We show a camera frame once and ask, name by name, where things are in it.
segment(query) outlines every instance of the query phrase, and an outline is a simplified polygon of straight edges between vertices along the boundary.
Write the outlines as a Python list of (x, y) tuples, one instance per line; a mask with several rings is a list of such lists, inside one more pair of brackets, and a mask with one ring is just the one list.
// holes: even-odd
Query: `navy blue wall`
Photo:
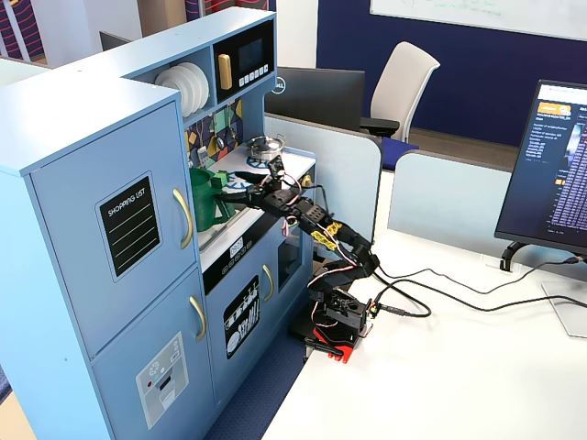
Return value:
[(432, 75), (413, 127), (519, 147), (538, 79), (587, 83), (587, 43), (373, 16), (370, 0), (320, 0), (317, 67), (366, 72), (371, 96), (393, 48), (430, 53)]

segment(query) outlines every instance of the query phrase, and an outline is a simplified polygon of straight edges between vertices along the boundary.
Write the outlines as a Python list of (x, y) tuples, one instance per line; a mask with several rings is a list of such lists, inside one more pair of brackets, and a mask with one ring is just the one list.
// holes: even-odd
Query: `computer monitor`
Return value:
[(364, 71), (279, 67), (265, 111), (325, 126), (360, 130)]
[(540, 81), (495, 230), (587, 254), (587, 85)]
[(100, 42), (102, 43), (102, 51), (110, 50), (127, 44), (130, 42), (129, 39), (117, 37), (116, 35), (109, 34), (104, 31), (100, 31)]

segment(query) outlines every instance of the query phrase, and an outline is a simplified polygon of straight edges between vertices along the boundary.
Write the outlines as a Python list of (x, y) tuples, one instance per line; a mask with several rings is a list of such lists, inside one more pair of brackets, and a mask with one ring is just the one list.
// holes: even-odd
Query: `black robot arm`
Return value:
[(244, 192), (222, 193), (216, 197), (283, 217), (288, 225), (297, 223), (300, 229), (340, 256), (341, 259), (327, 263), (326, 271), (308, 283), (310, 298), (316, 301), (312, 319), (321, 339), (354, 347), (365, 327), (371, 300), (361, 303), (342, 288), (370, 277), (379, 267), (379, 259), (371, 253), (371, 243), (367, 239), (333, 219), (312, 199), (303, 197), (299, 183), (296, 182), (297, 191), (294, 187), (282, 187), (286, 174), (280, 156), (271, 160), (268, 167), (269, 175), (237, 172), (239, 178), (252, 185)]

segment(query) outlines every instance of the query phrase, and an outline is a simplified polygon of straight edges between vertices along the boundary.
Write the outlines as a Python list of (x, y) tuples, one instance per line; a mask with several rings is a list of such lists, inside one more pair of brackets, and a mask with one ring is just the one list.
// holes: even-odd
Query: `power cord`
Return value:
[[(406, 316), (408, 318), (428, 318), (428, 316), (432, 315), (432, 309), (430, 307), (428, 307), (426, 304), (424, 304), (420, 300), (417, 300), (412, 295), (409, 295), (408, 293), (402, 291), (401, 289), (394, 287), (393, 284), (397, 281), (388, 282), (387, 280), (384, 280), (377, 272), (373, 272), (373, 275), (375, 276), (375, 278), (377, 280), (379, 280), (380, 282), (385, 284), (385, 288), (377, 294), (377, 297), (375, 298), (375, 301), (373, 302), (375, 304), (376, 313), (378, 313), (379, 310), (384, 310), (385, 312), (389, 312), (390, 314), (398, 314), (400, 316)], [(407, 312), (406, 310), (403, 310), (403, 309), (398, 309), (397, 307), (392, 307), (391, 305), (385, 305), (385, 304), (379, 303), (379, 300), (382, 298), (383, 294), (388, 289), (393, 289), (396, 292), (398, 292), (399, 294), (403, 295), (408, 300), (410, 300), (411, 302), (420, 305), (421, 307), (423, 307), (426, 310), (426, 312), (425, 313), (411, 313), (411, 312)]]
[(583, 257), (571, 257), (571, 258), (565, 259), (564, 261), (547, 261), (545, 263), (538, 264), (537, 266), (535, 266), (534, 268), (532, 268), (531, 270), (526, 272), (524, 275), (522, 275), (517, 280), (508, 281), (504, 284), (500, 284), (499, 286), (496, 286), (496, 287), (490, 289), (489, 291), (478, 291), (477, 289), (474, 289), (471, 286), (463, 284), (462, 282), (453, 280), (449, 275), (445, 275), (444, 273), (438, 273), (431, 268), (422, 269), (422, 270), (419, 270), (418, 272), (410, 273), (408, 275), (403, 275), (400, 277), (392, 277), (391, 275), (387, 274), (387, 272), (385, 272), (385, 270), (383, 270), (383, 268), (381, 266), (379, 267), (379, 269), (383, 273), (383, 275), (385, 275), (387, 278), (390, 278), (392, 280), (400, 280), (400, 279), (410, 278), (410, 277), (413, 277), (413, 276), (418, 275), (420, 273), (424, 273), (426, 271), (429, 271), (429, 272), (432, 272), (433, 274), (435, 274), (437, 277), (446, 278), (447, 280), (452, 281), (455, 284), (458, 284), (459, 286), (464, 287), (465, 289), (469, 289), (472, 292), (479, 293), (480, 295), (488, 295), (488, 294), (493, 293), (493, 292), (497, 291), (498, 289), (501, 289), (505, 286), (516, 284), (517, 282), (523, 280), (525, 277), (527, 277), (531, 273), (543, 268), (544, 266), (563, 266), (565, 264), (577, 264), (582, 261), (583, 261)]
[[(542, 263), (542, 264), (539, 264), (538, 266), (534, 267), (533, 269), (529, 270), (527, 273), (525, 273), (519, 279), (514, 280), (514, 281), (510, 281), (510, 282), (507, 282), (505, 284), (501, 284), (501, 285), (499, 285), (499, 286), (491, 289), (490, 291), (486, 291), (486, 292), (476, 291), (475, 289), (473, 289), (473, 288), (471, 288), (471, 287), (469, 287), (469, 286), (467, 286), (465, 284), (462, 284), (460, 282), (454, 281), (453, 279), (451, 279), (447, 275), (438, 274), (438, 273), (434, 272), (432, 269), (422, 269), (422, 270), (420, 270), (418, 272), (414, 272), (414, 273), (409, 274), (407, 276), (414, 276), (414, 275), (416, 275), (418, 273), (422, 273), (422, 272), (425, 272), (425, 271), (429, 270), (429, 271), (433, 272), (435, 275), (438, 275), (438, 276), (447, 278), (448, 280), (453, 281), (453, 282), (457, 283), (458, 285), (463, 286), (463, 287), (466, 287), (467, 289), (470, 289), (470, 290), (472, 290), (474, 292), (477, 292), (477, 293), (480, 293), (480, 294), (488, 294), (488, 293), (491, 293), (491, 292), (495, 292), (497, 289), (501, 289), (504, 286), (508, 286), (508, 285), (511, 285), (511, 284), (514, 284), (516, 282), (519, 282), (519, 281), (523, 280), (530, 273), (532, 273), (532, 272), (540, 269), (543, 266), (546, 266), (547, 264), (554, 264), (554, 265), (577, 264), (577, 263), (582, 262), (582, 261), (583, 261), (583, 256), (579, 256), (579, 257), (567, 258), (566, 260), (561, 261), (561, 262), (546, 262), (546, 263)], [(389, 277), (387, 275), (387, 273), (381, 267), (379, 267), (379, 269), (382, 271), (382, 273), (385, 276), (387, 276), (388, 278), (391, 278), (391, 277)], [(389, 281), (385, 280), (383, 277), (381, 277), (376, 272), (374, 273), (374, 276), (375, 276), (375, 278), (377, 280), (379, 280), (380, 282), (382, 282), (383, 284), (385, 284), (385, 288), (378, 293), (377, 297), (374, 300), (376, 311), (378, 312), (379, 310), (384, 310), (386, 312), (389, 312), (389, 313), (392, 313), (392, 314), (398, 314), (400, 316), (424, 318), (424, 317), (428, 317), (428, 316), (430, 316), (432, 314), (432, 311), (431, 311), (430, 307), (428, 307), (427, 305), (425, 305), (423, 302), (417, 300), (416, 298), (412, 297), (411, 295), (408, 295), (406, 292), (402, 291), (400, 288), (397, 287), (397, 284), (402, 283), (402, 282), (408, 282), (410, 284), (414, 284), (414, 285), (423, 287), (425, 289), (428, 289), (428, 290), (430, 290), (432, 292), (440, 293), (441, 295), (444, 295), (444, 296), (450, 298), (451, 300), (454, 300), (454, 301), (456, 301), (458, 303), (461, 303), (463, 305), (466, 305), (467, 307), (470, 307), (473, 310), (476, 310), (478, 312), (485, 312), (485, 313), (496, 312), (498, 310), (502, 310), (502, 309), (505, 309), (507, 307), (513, 307), (513, 306), (516, 306), (516, 305), (529, 304), (529, 303), (538, 303), (540, 301), (546, 301), (546, 300), (551, 300), (551, 299), (552, 300), (564, 300), (564, 301), (568, 301), (569, 303), (573, 303), (575, 305), (579, 305), (580, 307), (587, 308), (587, 303), (585, 303), (585, 302), (577, 301), (577, 300), (575, 300), (575, 299), (573, 299), (573, 298), (571, 298), (569, 296), (553, 295), (553, 296), (544, 296), (544, 297), (540, 297), (540, 298), (532, 298), (532, 299), (523, 300), (523, 301), (508, 302), (506, 304), (499, 305), (497, 307), (493, 307), (493, 308), (490, 308), (490, 309), (484, 309), (482, 307), (478, 307), (476, 305), (473, 305), (473, 304), (470, 304), (468, 302), (465, 302), (465, 301), (463, 301), (463, 300), (461, 300), (461, 299), (459, 299), (459, 298), (457, 298), (457, 297), (455, 297), (455, 296), (453, 296), (453, 295), (451, 295), (449, 293), (446, 293), (445, 291), (441, 291), (440, 289), (436, 289), (434, 287), (425, 285), (425, 284), (423, 284), (421, 282), (418, 282), (418, 281), (415, 281), (415, 280), (407, 280), (407, 279), (397, 280), (397, 279), (395, 279), (394, 281), (389, 282)], [(391, 307), (391, 306), (386, 306), (386, 305), (380, 304), (380, 300), (381, 300), (383, 294), (387, 290), (389, 290), (389, 289), (392, 289), (392, 290), (394, 290), (394, 291), (402, 294), (405, 298), (408, 298), (409, 300), (414, 301), (415, 303), (421, 305), (422, 307), (424, 307), (426, 309), (426, 313), (420, 313), (420, 314), (410, 313), (410, 312), (407, 312), (407, 311), (402, 310), (402, 309), (397, 309), (395, 307)]]
[[(290, 186), (291, 188), (294, 187), (294, 185), (292, 185), (288, 181), (284, 181), (284, 182), (285, 182), (286, 185)], [(330, 213), (330, 210), (328, 209), (327, 190), (324, 189), (324, 186), (322, 186), (322, 185), (312, 185), (312, 186), (304, 186), (303, 188), (305, 190), (314, 190), (315, 188), (319, 188), (322, 191), (322, 197), (324, 197), (324, 207), (327, 210), (328, 215), (332, 215)]]

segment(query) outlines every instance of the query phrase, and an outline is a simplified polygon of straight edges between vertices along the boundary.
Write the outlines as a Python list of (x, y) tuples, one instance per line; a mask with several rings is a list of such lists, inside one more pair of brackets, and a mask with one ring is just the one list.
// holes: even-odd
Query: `silver pot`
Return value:
[(277, 137), (259, 136), (254, 137), (247, 145), (250, 147), (250, 156), (258, 160), (273, 160), (282, 154), (283, 147), (285, 147), (285, 137), (277, 135)]

